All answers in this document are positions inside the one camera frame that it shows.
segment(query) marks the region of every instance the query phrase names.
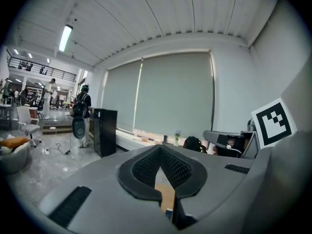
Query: fluorescent ceiling light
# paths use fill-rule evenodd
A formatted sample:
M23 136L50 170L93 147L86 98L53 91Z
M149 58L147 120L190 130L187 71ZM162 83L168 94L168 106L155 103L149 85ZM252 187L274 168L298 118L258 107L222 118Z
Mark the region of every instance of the fluorescent ceiling light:
M61 52L65 51L66 43L69 39L70 33L72 32L72 26L69 26L68 24L64 27L62 38L60 39L59 48Z

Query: cable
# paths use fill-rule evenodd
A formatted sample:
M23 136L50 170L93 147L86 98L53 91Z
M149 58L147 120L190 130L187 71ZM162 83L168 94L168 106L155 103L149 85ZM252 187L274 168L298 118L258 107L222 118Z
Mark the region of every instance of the cable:
M69 155L70 154L70 149L72 147L72 134L70 133L70 138L69 138L69 150L66 152L66 153L63 153L61 150L60 150L60 146L61 146L61 143L56 143L56 146L58 148L49 148L49 149L46 149L46 151L49 151L51 149L54 149L54 150L59 150L61 154L63 155Z
M51 150L51 149L55 149L55 150L59 150L60 153L63 154L63 155L69 155L69 154L70 154L70 150L68 150L66 153L62 153L62 151L60 150L60 146L61 146L60 143L56 143L56 146L57 146L58 148L49 148L49 149L47 149L47 151L49 151L49 150Z

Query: railing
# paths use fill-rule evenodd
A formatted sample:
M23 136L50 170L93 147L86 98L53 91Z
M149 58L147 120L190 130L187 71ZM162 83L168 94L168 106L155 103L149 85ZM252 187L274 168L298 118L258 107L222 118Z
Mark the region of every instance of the railing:
M11 57L10 54L7 54L7 61L8 61L8 66L11 68L17 68L17 69L29 71L30 64L32 64L33 66L30 70L30 72L32 73L52 76L53 78L61 78L64 80L69 80L69 81L75 81L75 78L76 78L75 74L68 73L68 72L65 72L56 68L47 67L42 64L33 62L33 61L26 61L26 60L19 59L16 57Z

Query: gray window blind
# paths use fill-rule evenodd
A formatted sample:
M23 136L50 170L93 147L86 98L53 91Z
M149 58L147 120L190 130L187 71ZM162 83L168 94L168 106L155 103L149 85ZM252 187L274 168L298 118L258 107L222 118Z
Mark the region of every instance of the gray window blind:
M138 91L135 128L181 137L211 128L213 77L210 55L187 53L146 59Z
M104 89L103 108L117 110L117 127L133 130L140 61L108 71Z

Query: black hair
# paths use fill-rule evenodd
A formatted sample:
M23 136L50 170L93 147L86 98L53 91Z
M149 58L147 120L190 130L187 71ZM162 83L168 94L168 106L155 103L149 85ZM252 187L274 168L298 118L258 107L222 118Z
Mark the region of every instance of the black hair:
M201 141L198 138L193 137L193 136L190 136L185 140L183 148L193 150L196 152L200 152L200 153L202 149L203 153L207 153L206 147L201 144Z
M83 85L82 88L81 88L81 91L86 91L88 92L89 91L89 85Z

